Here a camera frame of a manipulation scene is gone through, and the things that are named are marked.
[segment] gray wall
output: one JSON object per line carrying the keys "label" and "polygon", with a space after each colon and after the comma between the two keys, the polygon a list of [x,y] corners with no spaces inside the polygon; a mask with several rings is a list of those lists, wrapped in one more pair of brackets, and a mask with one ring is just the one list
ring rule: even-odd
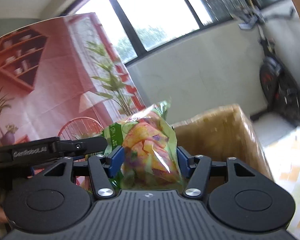
{"label": "gray wall", "polygon": [[[291,4],[284,0],[267,12],[288,12]],[[231,21],[184,38],[129,66],[145,103],[171,98],[169,123],[232,103],[238,103],[247,115],[265,108],[258,31],[241,31],[238,23]],[[295,61],[291,67],[300,73],[300,20],[271,24],[276,30],[271,25],[270,33],[283,43],[278,44],[278,53],[284,61]]]}
{"label": "gray wall", "polygon": [[40,21],[39,19],[0,19],[0,37],[21,27]]}

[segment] snack bag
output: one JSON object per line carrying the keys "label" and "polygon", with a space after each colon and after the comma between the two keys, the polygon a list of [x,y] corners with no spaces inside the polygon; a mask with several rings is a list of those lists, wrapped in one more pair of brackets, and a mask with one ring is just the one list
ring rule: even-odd
{"label": "snack bag", "polygon": [[176,135],[163,118],[167,108],[166,101],[154,104],[103,130],[108,147],[102,154],[118,145],[125,150],[121,172],[112,180],[115,187],[182,190]]}

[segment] triangular cutout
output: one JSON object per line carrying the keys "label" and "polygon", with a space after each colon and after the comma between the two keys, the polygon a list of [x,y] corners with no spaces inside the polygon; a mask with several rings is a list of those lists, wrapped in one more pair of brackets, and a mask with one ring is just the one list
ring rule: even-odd
{"label": "triangular cutout", "polygon": [[63,173],[65,171],[66,164],[60,163],[59,165],[55,166],[52,170],[48,171],[44,176],[63,176]]}
{"label": "triangular cutout", "polygon": [[235,174],[238,177],[254,177],[255,176],[253,173],[248,171],[245,167],[243,167],[239,163],[234,164],[234,170],[235,170]]}

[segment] window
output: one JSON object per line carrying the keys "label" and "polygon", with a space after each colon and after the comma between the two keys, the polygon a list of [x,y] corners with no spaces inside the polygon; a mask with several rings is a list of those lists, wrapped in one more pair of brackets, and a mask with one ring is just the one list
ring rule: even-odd
{"label": "window", "polygon": [[[95,12],[124,63],[134,62],[211,24],[231,19],[247,0],[77,0],[64,14]],[[255,0],[264,8],[277,0]]]}
{"label": "window", "polygon": [[109,0],[90,0],[76,14],[95,12],[123,63],[137,57]]}

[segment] window frame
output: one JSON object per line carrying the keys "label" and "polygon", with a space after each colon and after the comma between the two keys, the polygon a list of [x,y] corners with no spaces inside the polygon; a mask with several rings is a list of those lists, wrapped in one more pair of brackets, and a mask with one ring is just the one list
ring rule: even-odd
{"label": "window frame", "polygon": [[[74,10],[77,9],[80,5],[84,5],[86,4],[88,1],[90,0],[75,0],[66,10],[63,11],[63,13],[60,14],[60,16],[67,16],[67,15],[71,15],[72,13],[74,13]],[[203,31],[203,30],[206,30],[208,28],[211,28],[211,27],[214,27],[216,25],[220,25],[220,24],[223,24],[225,22],[228,22],[228,21],[231,21],[233,20],[232,17],[225,17],[224,19],[222,20],[219,20],[219,21],[215,21],[215,22],[212,22],[210,24],[207,24],[207,25],[204,25],[201,20],[199,19],[196,11],[194,10],[193,6],[191,5],[191,3],[189,2],[189,0],[184,0],[186,5],[188,6],[189,10],[191,11],[194,19],[196,20],[198,26],[199,26],[199,29],[195,30],[195,31],[192,31],[192,32],[189,32],[183,36],[180,36],[178,38],[175,38],[171,41],[168,41],[160,46],[157,46],[149,51],[147,51],[145,49],[145,47],[143,46],[140,38],[138,37],[135,29],[133,28],[131,22],[129,21],[128,17],[126,16],[126,14],[124,13],[121,5],[119,4],[119,2],[117,0],[109,0],[110,4],[112,5],[124,31],[126,32],[127,36],[128,36],[128,39],[130,40],[131,44],[132,44],[132,47],[133,49],[135,50],[136,54],[137,54],[137,57],[128,61],[127,63],[125,63],[125,66],[128,67],[129,65],[135,63],[136,61],[154,53],[155,51],[159,50],[159,49],[162,49],[164,48],[165,46],[168,46],[176,41],[179,41],[185,37],[188,37],[190,35],[193,35],[195,33],[198,33],[200,31]],[[277,2],[280,2],[282,0],[277,0],[277,1],[274,1],[270,4],[267,4],[265,6],[262,6],[260,8],[260,10],[264,9],[264,8],[267,8]]]}

